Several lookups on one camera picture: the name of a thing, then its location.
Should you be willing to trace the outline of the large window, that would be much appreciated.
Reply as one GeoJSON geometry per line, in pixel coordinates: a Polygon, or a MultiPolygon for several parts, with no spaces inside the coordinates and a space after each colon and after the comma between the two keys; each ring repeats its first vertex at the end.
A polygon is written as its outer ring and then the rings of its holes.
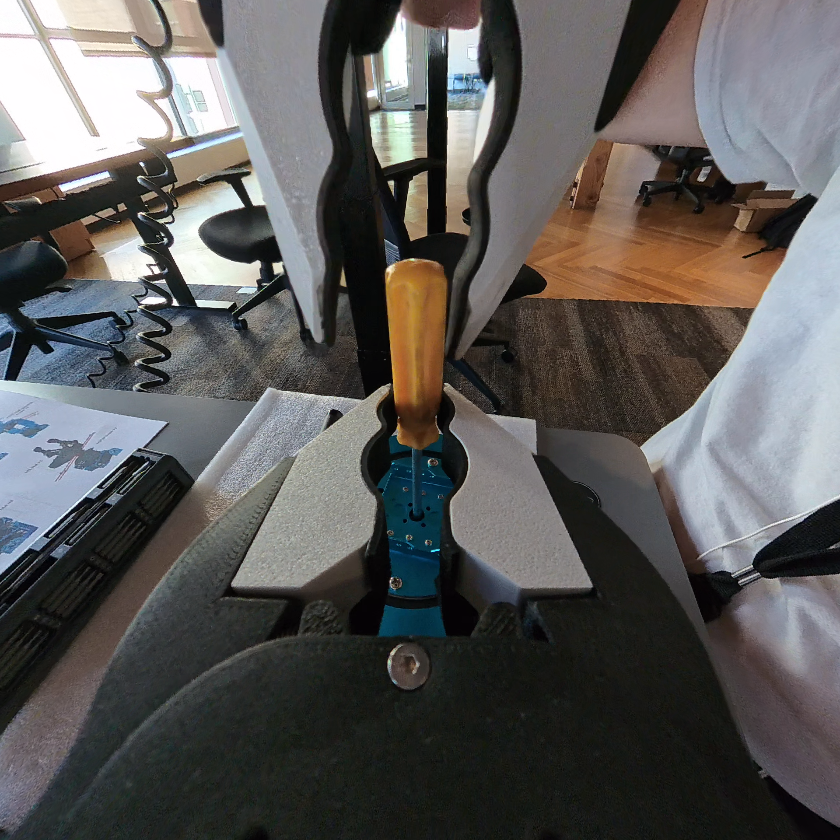
{"type": "Polygon", "coordinates": [[[165,133],[200,138],[236,127],[216,56],[172,56],[161,2],[159,45],[134,36],[137,56],[87,56],[71,37],[59,1],[1,2],[2,129],[35,147],[126,144],[165,133]]]}

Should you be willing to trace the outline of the black metal frame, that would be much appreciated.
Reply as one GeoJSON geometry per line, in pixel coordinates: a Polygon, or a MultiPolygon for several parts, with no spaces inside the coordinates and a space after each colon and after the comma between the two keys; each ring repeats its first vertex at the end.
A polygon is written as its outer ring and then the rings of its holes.
{"type": "MultiPolygon", "coordinates": [[[[427,231],[446,230],[447,181],[447,62],[448,31],[427,31],[427,151],[418,160],[430,171],[427,178],[427,231]]],[[[392,364],[385,304],[385,250],[379,188],[369,113],[363,91],[362,58],[352,59],[350,144],[352,163],[339,212],[343,272],[357,356],[366,396],[391,381],[392,364]]]]}

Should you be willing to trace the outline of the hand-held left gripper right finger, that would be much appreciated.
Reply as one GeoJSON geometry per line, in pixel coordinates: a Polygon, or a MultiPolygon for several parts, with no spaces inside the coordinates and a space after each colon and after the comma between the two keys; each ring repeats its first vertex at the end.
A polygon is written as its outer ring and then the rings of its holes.
{"type": "Polygon", "coordinates": [[[537,425],[492,416],[459,394],[449,431],[467,456],[449,504],[461,552],[457,591],[468,601],[581,595],[592,582],[535,461],[537,425]]]}

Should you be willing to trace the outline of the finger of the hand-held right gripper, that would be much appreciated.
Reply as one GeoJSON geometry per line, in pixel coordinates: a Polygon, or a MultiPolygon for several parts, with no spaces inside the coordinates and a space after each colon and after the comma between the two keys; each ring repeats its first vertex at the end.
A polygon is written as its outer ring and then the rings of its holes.
{"type": "Polygon", "coordinates": [[[469,173],[469,239],[450,295],[458,358],[499,306],[595,141],[630,2],[483,2],[493,69],[469,173]]]}
{"type": "Polygon", "coordinates": [[[344,68],[352,2],[223,1],[217,58],[311,335],[332,345],[352,152],[344,68]]]}

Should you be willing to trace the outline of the dark mesh office chair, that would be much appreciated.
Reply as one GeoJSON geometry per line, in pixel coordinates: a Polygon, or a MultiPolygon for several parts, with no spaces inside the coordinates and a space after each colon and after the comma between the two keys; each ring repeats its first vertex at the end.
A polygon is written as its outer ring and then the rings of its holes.
{"type": "Polygon", "coordinates": [[[670,182],[644,181],[639,186],[638,196],[643,207],[649,207],[655,196],[671,194],[677,201],[682,196],[688,197],[693,203],[692,212],[702,214],[705,211],[705,197],[709,188],[692,186],[691,175],[712,165],[709,150],[702,147],[690,146],[649,146],[648,149],[660,163],[670,163],[676,168],[676,178],[670,182]]]}

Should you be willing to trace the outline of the wooden pillar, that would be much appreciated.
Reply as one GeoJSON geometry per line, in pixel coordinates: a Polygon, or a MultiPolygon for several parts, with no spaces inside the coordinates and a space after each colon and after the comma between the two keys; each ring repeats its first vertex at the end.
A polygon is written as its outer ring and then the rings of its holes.
{"type": "Polygon", "coordinates": [[[572,210],[593,211],[599,203],[614,143],[598,140],[577,172],[570,193],[572,210]]]}

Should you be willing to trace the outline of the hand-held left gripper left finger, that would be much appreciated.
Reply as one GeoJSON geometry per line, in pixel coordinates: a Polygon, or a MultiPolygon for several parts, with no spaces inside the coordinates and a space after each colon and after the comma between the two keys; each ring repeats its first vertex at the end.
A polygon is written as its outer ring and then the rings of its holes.
{"type": "Polygon", "coordinates": [[[376,498],[362,474],[364,447],[382,430],[379,388],[303,447],[250,544],[232,589],[299,601],[359,601],[376,498]]]}

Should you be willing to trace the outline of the person's right forearm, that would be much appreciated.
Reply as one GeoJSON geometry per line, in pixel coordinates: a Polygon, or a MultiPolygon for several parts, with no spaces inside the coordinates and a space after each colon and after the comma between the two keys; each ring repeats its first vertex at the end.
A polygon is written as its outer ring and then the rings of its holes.
{"type": "Polygon", "coordinates": [[[600,139],[619,144],[706,146],[695,99],[695,59],[706,1],[681,1],[600,139]]]}

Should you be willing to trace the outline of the wooden table with black legs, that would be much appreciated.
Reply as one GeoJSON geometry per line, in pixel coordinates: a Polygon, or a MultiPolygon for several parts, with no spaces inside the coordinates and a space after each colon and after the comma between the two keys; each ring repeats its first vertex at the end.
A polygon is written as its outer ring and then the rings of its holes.
{"type": "MultiPolygon", "coordinates": [[[[177,139],[164,150],[174,167],[174,173],[163,180],[166,186],[193,182],[199,175],[247,161],[249,157],[238,130],[218,133],[210,139],[177,139]]],[[[96,141],[51,157],[36,154],[26,142],[2,147],[2,204],[57,186],[65,195],[30,211],[7,213],[3,209],[1,248],[120,205],[125,206],[143,244],[152,244],[154,231],[139,220],[145,202],[138,178],[144,170],[154,174],[162,171],[163,165],[137,143],[105,148],[96,141]]]]}

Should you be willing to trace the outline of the blue toy robot arm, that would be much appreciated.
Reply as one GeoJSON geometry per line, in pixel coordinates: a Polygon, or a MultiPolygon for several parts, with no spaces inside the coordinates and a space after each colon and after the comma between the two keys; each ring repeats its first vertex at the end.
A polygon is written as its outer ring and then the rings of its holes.
{"type": "Polygon", "coordinates": [[[443,467],[443,437],[425,448],[420,460],[421,519],[413,518],[411,448],[390,438],[391,465],[377,488],[385,510],[390,580],[379,635],[444,637],[440,594],[440,550],[445,500],[453,481],[443,467]]]}

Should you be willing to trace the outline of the white shirt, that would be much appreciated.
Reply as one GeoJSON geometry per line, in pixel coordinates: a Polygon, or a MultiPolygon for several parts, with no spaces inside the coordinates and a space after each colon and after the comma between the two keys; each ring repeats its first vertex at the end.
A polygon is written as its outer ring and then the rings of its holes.
{"type": "MultiPolygon", "coordinates": [[[[736,572],[838,501],[838,2],[708,2],[696,110],[722,173],[816,197],[729,361],[643,446],[686,566],[736,572]]],[[[756,581],[709,625],[756,763],[838,825],[838,575],[756,581]]]]}

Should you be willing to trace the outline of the orange-handled screwdriver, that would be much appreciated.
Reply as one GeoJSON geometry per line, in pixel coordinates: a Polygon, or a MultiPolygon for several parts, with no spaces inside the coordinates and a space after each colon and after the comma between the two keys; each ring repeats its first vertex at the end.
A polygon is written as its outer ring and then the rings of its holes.
{"type": "Polygon", "coordinates": [[[437,414],[444,390],[448,281],[429,259],[403,259],[385,271],[396,437],[412,450],[413,506],[424,518],[423,451],[438,440],[437,414]]]}

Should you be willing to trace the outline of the grey desk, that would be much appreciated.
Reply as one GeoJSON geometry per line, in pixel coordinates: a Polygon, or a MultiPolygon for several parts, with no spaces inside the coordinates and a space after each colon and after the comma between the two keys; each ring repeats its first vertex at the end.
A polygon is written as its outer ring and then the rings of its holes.
{"type": "MultiPolygon", "coordinates": [[[[251,402],[89,391],[62,385],[24,383],[3,388],[108,413],[166,421],[151,447],[174,456],[194,479],[255,406],[251,402]]],[[[617,435],[550,430],[537,425],[537,454],[550,458],[570,479],[584,482],[596,491],[604,512],[645,553],[698,628],[700,638],[709,643],[641,449],[617,435]]]]}

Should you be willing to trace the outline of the person's right hand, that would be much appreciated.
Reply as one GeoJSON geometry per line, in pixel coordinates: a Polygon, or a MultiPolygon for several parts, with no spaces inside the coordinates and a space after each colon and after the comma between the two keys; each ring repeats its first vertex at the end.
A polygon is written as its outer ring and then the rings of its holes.
{"type": "Polygon", "coordinates": [[[481,1],[401,1],[401,12],[426,28],[470,30],[480,23],[481,1]]]}

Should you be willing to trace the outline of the open cardboard box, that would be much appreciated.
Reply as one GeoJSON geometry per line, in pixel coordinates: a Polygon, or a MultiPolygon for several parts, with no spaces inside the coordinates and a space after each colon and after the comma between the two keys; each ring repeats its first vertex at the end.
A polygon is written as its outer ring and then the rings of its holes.
{"type": "Polygon", "coordinates": [[[733,226],[745,234],[757,233],[795,201],[794,190],[752,190],[742,201],[732,205],[738,211],[733,226]]]}

